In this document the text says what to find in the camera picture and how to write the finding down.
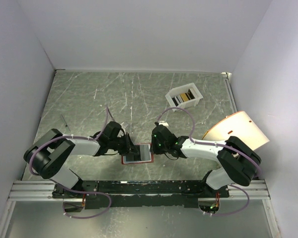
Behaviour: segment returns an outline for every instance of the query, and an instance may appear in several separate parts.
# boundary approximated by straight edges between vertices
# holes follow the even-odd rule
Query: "purple cable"
[[[64,212],[64,215],[67,216],[67,217],[74,218],[74,219],[89,219],[89,218],[94,218],[94,217],[98,217],[98,216],[104,214],[105,212],[107,212],[107,211],[109,210],[110,206],[111,206],[111,203],[112,203],[111,197],[110,197],[108,194],[104,193],[104,192],[85,192],[85,191],[77,191],[77,190],[69,189],[69,188],[67,188],[67,187],[65,187],[65,186],[63,186],[63,185],[61,185],[61,184],[59,184],[59,183],[57,183],[57,184],[58,184],[60,187],[62,187],[63,189],[66,189],[67,191],[70,191],[70,192],[80,193],[80,194],[99,194],[99,195],[106,196],[106,197],[108,197],[108,199],[109,199],[109,204],[108,204],[108,206],[106,207],[105,210],[103,210],[103,211],[101,211],[101,212],[99,212],[99,213],[97,213],[97,214],[95,214],[95,215],[88,216],[88,217],[77,217],[77,216],[71,216],[71,215],[69,215],[69,214],[65,211],[65,205],[66,205],[66,204],[70,204],[70,205],[72,205],[72,206],[74,206],[74,207],[80,207],[80,206],[76,206],[76,205],[74,205],[74,204],[66,203],[66,202],[65,202],[65,203],[63,203],[63,212]]]
[[[164,111],[161,113],[161,115],[157,118],[156,121],[159,121],[160,118],[162,117],[162,115],[163,115],[165,112],[167,112],[167,111],[169,111],[169,110],[171,110],[171,109],[179,109],[179,110],[182,110],[182,111],[186,112],[186,113],[190,116],[193,125],[192,125],[192,130],[191,130],[191,132],[190,132],[190,134],[189,134],[189,139],[190,139],[190,141],[191,141],[192,143],[195,143],[195,144],[198,144],[198,145],[220,146],[220,147],[224,147],[224,148],[226,148],[226,149],[229,149],[229,150],[231,150],[231,151],[234,151],[234,152],[238,153],[239,155],[243,156],[244,158],[246,158],[249,162],[252,163],[253,166],[255,166],[255,168],[257,169],[257,172],[256,172],[255,177],[258,177],[258,176],[261,175],[262,170],[261,170],[261,168],[258,166],[258,164],[256,164],[255,161],[253,161],[249,156],[247,156],[247,155],[244,154],[243,152],[241,152],[241,151],[239,151],[239,150],[237,150],[237,149],[235,149],[235,148],[232,148],[232,147],[230,147],[230,146],[228,146],[228,145],[224,145],[224,144],[214,144],[214,143],[210,143],[210,142],[194,141],[193,138],[192,138],[192,134],[193,134],[194,129],[195,129],[195,121],[194,121],[194,118],[192,117],[192,115],[191,115],[187,110],[185,110],[185,109],[183,109],[183,108],[178,108],[178,107],[167,108],[166,110],[164,110]]]

